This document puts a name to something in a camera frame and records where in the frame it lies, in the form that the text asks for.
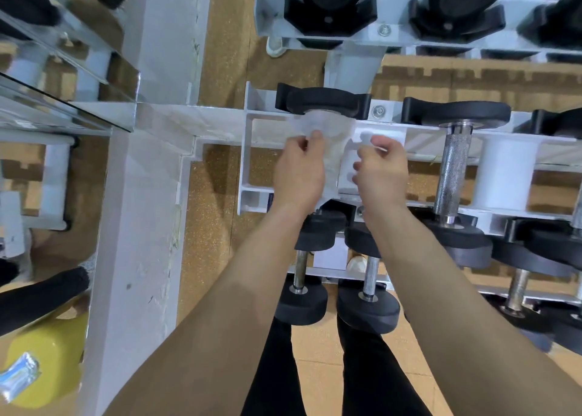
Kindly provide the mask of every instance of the cork floor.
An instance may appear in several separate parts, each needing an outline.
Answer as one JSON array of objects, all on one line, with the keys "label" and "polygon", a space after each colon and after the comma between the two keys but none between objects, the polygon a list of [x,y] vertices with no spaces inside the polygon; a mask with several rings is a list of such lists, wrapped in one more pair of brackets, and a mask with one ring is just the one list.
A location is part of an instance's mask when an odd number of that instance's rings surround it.
[{"label": "cork floor", "polygon": [[[266,40],[256,36],[253,0],[211,0],[200,104],[242,108],[244,84],[275,89],[278,82],[294,86],[323,83],[324,52],[287,52],[279,59],[265,53]],[[510,104],[514,110],[544,107],[563,110],[582,104],[582,67],[524,65],[523,62],[470,61],[388,55],[376,76],[372,93],[378,99],[405,96],[447,102],[487,99]],[[269,185],[277,151],[254,149],[251,182]],[[208,291],[244,237],[262,214],[236,214],[240,148],[209,145],[204,161],[193,163],[186,217],[185,250],[180,284],[179,320]],[[410,198],[431,200],[438,165],[410,164]],[[470,202],[475,169],[467,172],[463,203]],[[571,212],[580,176],[537,172],[530,193],[531,210]],[[509,286],[512,269],[493,264],[479,273],[466,271],[476,284]],[[576,280],[533,276],[530,288],[574,293]],[[309,415],[339,415],[343,393],[342,351],[335,326],[336,288],[328,286],[328,311],[315,325],[293,328],[303,400]],[[409,324],[385,336],[404,372],[435,416],[451,414]],[[550,356],[582,384],[582,357],[556,346]]]}]

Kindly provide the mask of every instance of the leg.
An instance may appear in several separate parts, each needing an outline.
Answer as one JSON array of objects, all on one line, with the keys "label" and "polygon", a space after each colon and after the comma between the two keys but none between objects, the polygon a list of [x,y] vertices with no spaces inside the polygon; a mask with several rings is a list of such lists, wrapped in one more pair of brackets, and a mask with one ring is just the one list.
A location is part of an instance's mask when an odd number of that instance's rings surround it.
[{"label": "leg", "polygon": [[265,349],[241,414],[306,414],[291,346],[291,325],[284,324],[277,318],[273,318]]},{"label": "leg", "polygon": [[343,416],[430,415],[380,335],[355,330],[338,317],[343,348]]}]

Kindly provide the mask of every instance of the tissue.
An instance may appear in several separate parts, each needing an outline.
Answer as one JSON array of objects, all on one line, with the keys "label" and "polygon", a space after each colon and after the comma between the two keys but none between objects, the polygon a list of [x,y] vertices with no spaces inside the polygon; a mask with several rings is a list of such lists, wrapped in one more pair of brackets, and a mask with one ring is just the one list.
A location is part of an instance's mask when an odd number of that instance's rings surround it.
[{"label": "tissue", "polygon": [[316,204],[316,209],[319,209],[325,202],[338,197],[339,168],[346,144],[354,134],[356,120],[337,112],[313,110],[305,113],[298,123],[303,135],[309,137],[318,129],[325,138],[325,186]]}]

